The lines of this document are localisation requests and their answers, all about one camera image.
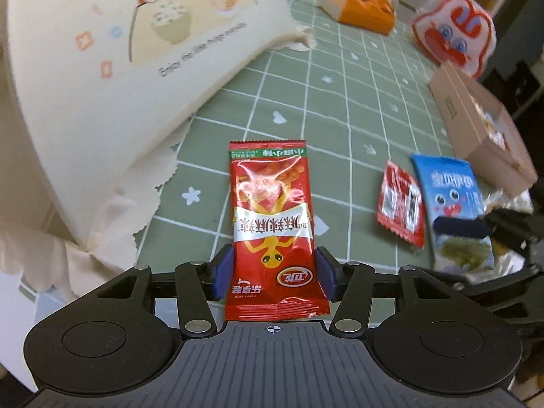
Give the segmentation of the blue seaweed snack bag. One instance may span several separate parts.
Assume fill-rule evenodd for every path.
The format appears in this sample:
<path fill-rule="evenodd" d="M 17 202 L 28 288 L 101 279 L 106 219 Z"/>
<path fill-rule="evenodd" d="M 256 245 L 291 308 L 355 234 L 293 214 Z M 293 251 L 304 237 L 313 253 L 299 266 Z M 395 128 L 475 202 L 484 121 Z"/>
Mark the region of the blue seaweed snack bag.
<path fill-rule="evenodd" d="M 434 269 L 455 275 L 491 270 L 494 267 L 491 238 L 471 242 L 432 229 L 437 217 L 483 217 L 482 197 L 470 164 L 453 157 L 422 154 L 413 155 L 412 160 L 429 222 Z"/>

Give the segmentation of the red spicy snack packet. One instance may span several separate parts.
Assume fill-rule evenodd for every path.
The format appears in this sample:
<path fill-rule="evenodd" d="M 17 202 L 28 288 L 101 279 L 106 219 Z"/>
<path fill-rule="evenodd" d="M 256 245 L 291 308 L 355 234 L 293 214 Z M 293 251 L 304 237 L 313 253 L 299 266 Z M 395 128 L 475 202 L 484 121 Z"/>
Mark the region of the red spicy snack packet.
<path fill-rule="evenodd" d="M 234 262 L 226 321 L 328 314 L 317 279 L 305 141 L 232 141 L 229 165 Z"/>

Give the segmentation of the red white snack packet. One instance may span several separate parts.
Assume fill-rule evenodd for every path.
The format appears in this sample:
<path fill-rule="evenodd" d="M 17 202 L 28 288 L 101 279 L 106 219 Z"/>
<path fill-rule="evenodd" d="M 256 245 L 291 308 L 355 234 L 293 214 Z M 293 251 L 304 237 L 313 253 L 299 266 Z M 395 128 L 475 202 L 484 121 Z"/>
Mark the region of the red white snack packet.
<path fill-rule="evenodd" d="M 424 204 L 416 179 L 388 161 L 377 202 L 376 219 L 387 230 L 422 249 L 425 244 Z"/>

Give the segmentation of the pink cardboard box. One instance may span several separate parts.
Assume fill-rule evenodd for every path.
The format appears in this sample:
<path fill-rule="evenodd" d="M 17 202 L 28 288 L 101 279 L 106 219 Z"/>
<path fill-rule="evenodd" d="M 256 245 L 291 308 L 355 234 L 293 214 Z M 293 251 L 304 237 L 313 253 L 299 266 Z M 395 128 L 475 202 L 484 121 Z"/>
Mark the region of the pink cardboard box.
<path fill-rule="evenodd" d="M 488 185 L 516 197 L 538 175 L 511 115 L 487 88 L 444 62 L 429 81 L 456 157 Z"/>

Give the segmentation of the green grid tablecloth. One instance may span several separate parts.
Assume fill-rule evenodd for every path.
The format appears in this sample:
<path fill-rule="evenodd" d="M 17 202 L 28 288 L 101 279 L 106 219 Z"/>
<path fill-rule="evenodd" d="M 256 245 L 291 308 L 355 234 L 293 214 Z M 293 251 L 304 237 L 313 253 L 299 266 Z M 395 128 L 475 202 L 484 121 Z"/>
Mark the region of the green grid tablecloth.
<path fill-rule="evenodd" d="M 397 238 L 374 213 L 387 162 L 411 170 L 415 153 L 453 153 L 428 89 L 434 65 L 404 24 L 382 36 L 338 24 L 317 0 L 288 3 L 314 30 L 316 48 L 262 53 L 189 120 L 175 148 L 178 168 L 140 233 L 139 264 L 168 272 L 208 261 L 231 241 L 231 141 L 302 138 L 317 243 L 382 273 L 431 267 L 429 249 Z"/>

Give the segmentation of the red rabbit plastic bag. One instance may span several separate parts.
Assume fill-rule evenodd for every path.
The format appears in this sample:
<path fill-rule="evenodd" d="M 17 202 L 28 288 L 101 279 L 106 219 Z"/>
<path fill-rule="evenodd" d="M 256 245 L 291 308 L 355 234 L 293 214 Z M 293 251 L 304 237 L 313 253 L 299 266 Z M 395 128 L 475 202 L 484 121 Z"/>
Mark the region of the red rabbit plastic bag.
<path fill-rule="evenodd" d="M 450 61 L 472 78 L 483 73 L 497 43 L 491 15 L 475 0 L 428 0 L 411 29 L 430 59 Z"/>

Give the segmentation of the cream cartoon canvas bag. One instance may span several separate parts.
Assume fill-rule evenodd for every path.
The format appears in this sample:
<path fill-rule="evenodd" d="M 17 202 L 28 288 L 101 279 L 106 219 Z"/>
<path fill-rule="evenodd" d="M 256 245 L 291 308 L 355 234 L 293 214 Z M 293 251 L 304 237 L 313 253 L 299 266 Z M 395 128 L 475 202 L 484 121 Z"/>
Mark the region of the cream cartoon canvas bag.
<path fill-rule="evenodd" d="M 40 193 L 1 220 L 2 270 L 75 298 L 132 267 L 189 117 L 264 51 L 315 44 L 288 0 L 7 0 Z"/>

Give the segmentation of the orange tissue box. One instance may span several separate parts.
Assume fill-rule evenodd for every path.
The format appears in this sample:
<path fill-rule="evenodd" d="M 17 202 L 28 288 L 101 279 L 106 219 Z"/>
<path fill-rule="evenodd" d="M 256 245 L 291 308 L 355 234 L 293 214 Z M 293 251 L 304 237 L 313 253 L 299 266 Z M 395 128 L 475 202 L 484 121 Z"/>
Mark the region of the orange tissue box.
<path fill-rule="evenodd" d="M 318 6 L 341 24 L 388 35 L 395 27 L 392 0 L 318 0 Z"/>

